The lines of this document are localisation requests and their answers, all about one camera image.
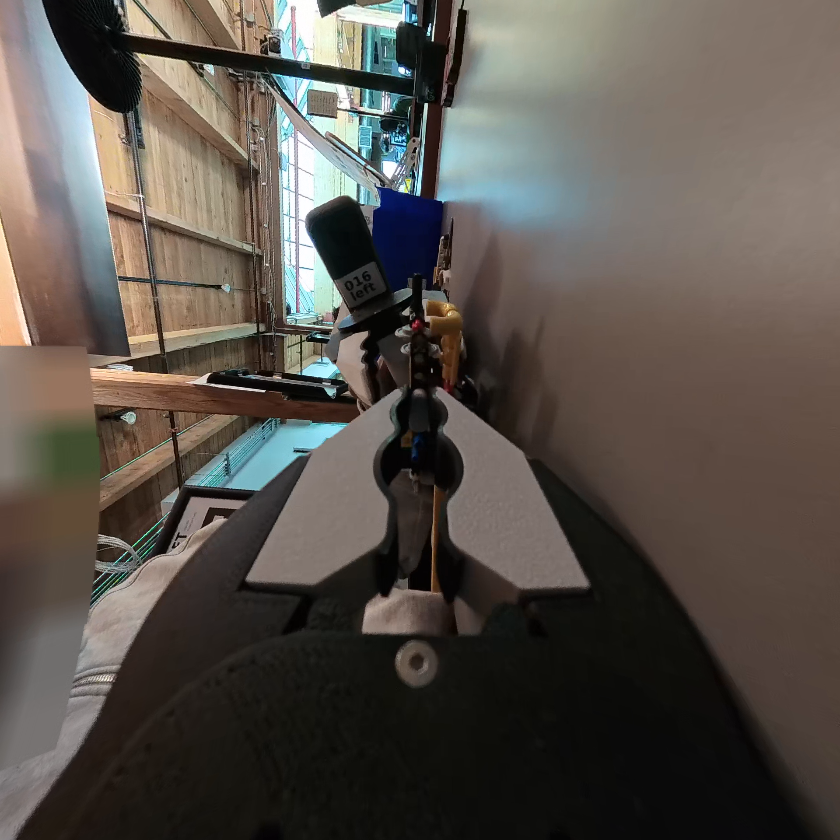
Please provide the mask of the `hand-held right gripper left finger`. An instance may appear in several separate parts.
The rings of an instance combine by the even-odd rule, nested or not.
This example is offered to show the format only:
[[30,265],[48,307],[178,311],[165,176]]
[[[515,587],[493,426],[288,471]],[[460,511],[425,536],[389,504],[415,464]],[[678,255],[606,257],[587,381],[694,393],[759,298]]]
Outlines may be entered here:
[[395,431],[392,392],[326,439],[299,478],[245,578],[254,590],[374,597],[396,582],[396,515],[375,458]]

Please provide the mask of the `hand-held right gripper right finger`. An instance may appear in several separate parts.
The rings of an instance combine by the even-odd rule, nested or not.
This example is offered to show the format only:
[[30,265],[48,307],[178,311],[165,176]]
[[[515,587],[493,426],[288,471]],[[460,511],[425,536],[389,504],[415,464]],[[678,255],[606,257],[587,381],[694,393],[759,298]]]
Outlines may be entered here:
[[590,583],[522,451],[443,390],[444,434],[463,465],[447,503],[448,536],[464,556],[463,602],[581,594]]

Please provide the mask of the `white framed sign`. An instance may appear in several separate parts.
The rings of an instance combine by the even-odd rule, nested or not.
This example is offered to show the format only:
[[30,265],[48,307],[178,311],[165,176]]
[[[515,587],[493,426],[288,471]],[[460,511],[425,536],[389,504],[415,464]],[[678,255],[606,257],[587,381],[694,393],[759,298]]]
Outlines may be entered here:
[[173,551],[208,524],[228,519],[254,494],[230,487],[184,486],[164,519],[152,556]]

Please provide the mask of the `yellow and black lego model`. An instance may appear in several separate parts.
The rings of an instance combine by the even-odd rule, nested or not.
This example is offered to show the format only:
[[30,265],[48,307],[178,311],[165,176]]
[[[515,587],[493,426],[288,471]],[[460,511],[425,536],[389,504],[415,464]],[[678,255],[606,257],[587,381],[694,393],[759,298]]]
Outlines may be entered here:
[[437,429],[432,398],[441,387],[447,394],[475,411],[480,401],[480,389],[467,375],[459,372],[459,363],[466,357],[463,336],[463,317],[447,298],[425,299],[425,279],[414,274],[408,280],[411,292],[407,325],[396,336],[405,339],[402,352],[408,361],[408,422],[402,435],[402,449],[408,452],[408,474],[413,489],[422,484],[432,487],[432,523],[429,545],[429,588],[443,593],[438,575],[438,561],[442,557],[440,530],[444,502],[448,491],[443,478],[442,455],[437,442]]

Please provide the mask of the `grey zip jacket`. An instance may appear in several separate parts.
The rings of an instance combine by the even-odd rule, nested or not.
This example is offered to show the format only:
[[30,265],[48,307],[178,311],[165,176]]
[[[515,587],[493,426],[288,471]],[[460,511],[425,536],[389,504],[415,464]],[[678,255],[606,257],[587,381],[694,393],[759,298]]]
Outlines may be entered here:
[[246,645],[239,590],[256,533],[231,521],[143,564],[91,610],[57,746],[2,772],[2,838],[17,838],[57,789],[82,799],[145,722],[187,683]]

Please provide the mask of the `blue plastic bin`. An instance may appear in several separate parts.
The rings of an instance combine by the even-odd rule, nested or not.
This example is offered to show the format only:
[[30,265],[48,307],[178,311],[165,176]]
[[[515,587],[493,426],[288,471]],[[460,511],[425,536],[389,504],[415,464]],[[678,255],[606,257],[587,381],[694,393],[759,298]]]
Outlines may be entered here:
[[379,187],[372,238],[393,291],[407,287],[415,274],[431,283],[442,236],[444,203]]

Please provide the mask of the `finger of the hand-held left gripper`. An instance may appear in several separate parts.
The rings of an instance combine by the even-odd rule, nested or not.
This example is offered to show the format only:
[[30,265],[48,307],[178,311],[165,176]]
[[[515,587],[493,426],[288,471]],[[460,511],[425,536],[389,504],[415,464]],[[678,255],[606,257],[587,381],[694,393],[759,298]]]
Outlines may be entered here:
[[377,339],[379,355],[398,388],[411,384],[411,339],[412,329],[402,315],[397,315],[385,327],[384,334]]
[[359,403],[379,401],[379,354],[368,331],[347,333],[333,328],[326,345],[326,355],[336,365]]

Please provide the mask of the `black pole lamp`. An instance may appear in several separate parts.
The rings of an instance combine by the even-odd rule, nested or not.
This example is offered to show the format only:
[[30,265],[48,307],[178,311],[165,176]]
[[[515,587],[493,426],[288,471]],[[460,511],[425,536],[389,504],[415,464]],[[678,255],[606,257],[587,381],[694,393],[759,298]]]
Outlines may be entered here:
[[104,107],[120,113],[136,109],[142,97],[140,56],[160,57],[237,72],[327,82],[408,97],[423,104],[450,103],[457,80],[455,58],[445,45],[426,37],[397,41],[408,47],[409,78],[284,59],[240,49],[197,45],[173,38],[138,35],[128,30],[118,6],[110,1],[44,1],[57,45],[79,82]]

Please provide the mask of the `wooden beam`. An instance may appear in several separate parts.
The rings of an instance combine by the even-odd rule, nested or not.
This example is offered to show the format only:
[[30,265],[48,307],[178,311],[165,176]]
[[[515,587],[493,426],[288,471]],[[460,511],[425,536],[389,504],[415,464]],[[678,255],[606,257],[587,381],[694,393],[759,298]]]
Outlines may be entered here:
[[96,406],[337,424],[360,414],[355,402],[312,402],[278,392],[197,384],[189,375],[94,368],[90,376]]

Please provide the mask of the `black linear ceiling light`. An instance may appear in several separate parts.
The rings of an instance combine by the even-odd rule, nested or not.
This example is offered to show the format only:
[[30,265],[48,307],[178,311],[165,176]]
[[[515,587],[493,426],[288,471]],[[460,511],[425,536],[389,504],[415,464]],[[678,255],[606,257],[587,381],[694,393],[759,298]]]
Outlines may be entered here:
[[279,393],[291,400],[326,403],[333,403],[350,392],[349,386],[343,380],[305,374],[252,372],[247,368],[215,371],[206,374],[199,383]]

